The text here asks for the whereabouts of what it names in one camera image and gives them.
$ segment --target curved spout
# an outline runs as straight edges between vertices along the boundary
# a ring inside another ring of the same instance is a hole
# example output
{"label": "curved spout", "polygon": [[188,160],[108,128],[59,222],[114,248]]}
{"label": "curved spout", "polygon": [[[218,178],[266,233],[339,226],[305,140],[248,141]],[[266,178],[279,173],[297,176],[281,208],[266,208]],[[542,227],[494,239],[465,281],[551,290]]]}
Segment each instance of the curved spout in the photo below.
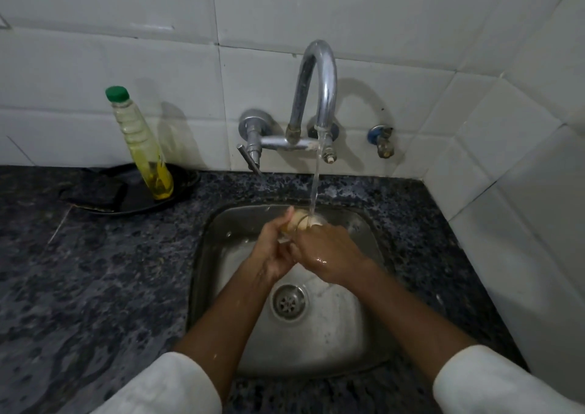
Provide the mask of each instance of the curved spout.
{"label": "curved spout", "polygon": [[315,64],[319,73],[319,100],[315,126],[329,130],[333,122],[337,96],[337,67],[333,51],[327,42],[315,40],[305,49],[301,68],[298,71],[291,119],[286,132],[287,140],[293,144],[301,137],[301,121]]}

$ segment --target soap bar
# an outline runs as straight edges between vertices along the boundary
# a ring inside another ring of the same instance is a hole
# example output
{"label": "soap bar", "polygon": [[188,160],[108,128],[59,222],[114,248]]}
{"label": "soap bar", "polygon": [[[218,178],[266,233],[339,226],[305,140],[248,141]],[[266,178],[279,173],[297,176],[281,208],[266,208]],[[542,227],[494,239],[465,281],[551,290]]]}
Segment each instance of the soap bar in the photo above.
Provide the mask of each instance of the soap bar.
{"label": "soap bar", "polygon": [[312,217],[309,215],[309,211],[305,209],[296,209],[292,218],[288,223],[282,225],[280,230],[281,232],[290,235],[293,234],[297,230],[305,230],[308,227],[313,225],[324,225],[325,219],[320,215],[313,215]]}

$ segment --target white sleeve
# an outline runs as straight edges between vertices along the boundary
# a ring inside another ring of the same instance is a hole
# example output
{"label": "white sleeve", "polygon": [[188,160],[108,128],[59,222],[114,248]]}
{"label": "white sleeve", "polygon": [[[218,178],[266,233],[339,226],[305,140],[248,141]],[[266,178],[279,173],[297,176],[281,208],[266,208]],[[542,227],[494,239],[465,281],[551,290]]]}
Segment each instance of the white sleeve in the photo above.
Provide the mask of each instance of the white sleeve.
{"label": "white sleeve", "polygon": [[218,392],[201,366],[167,352],[93,414],[221,414]]}
{"label": "white sleeve", "polygon": [[443,366],[433,395],[445,414],[585,414],[585,406],[480,345],[459,351]]}

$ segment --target forearm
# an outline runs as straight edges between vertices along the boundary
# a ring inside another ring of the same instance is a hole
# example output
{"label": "forearm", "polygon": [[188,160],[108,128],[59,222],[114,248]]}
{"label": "forearm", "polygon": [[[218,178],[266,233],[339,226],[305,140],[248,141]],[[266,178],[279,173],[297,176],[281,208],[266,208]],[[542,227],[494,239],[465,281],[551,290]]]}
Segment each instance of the forearm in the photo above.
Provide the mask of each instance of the forearm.
{"label": "forearm", "polygon": [[348,281],[347,289],[380,318],[431,382],[451,357],[477,343],[371,260]]}
{"label": "forearm", "polygon": [[261,265],[246,260],[174,347],[201,366],[223,401],[272,285]]}

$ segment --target hand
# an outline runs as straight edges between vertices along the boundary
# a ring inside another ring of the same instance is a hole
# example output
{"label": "hand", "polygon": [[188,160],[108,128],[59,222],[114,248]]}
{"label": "hand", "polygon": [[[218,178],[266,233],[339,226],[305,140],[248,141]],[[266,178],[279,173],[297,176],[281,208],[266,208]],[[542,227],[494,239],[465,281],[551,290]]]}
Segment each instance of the hand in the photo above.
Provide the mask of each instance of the hand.
{"label": "hand", "polygon": [[327,283],[347,288],[366,264],[373,263],[342,226],[313,225],[293,234],[292,257]]}
{"label": "hand", "polygon": [[291,206],[282,217],[266,223],[262,227],[252,253],[245,261],[266,274],[273,282],[281,279],[296,263],[289,250],[290,243],[278,242],[280,227],[290,221],[293,213],[294,208]]}

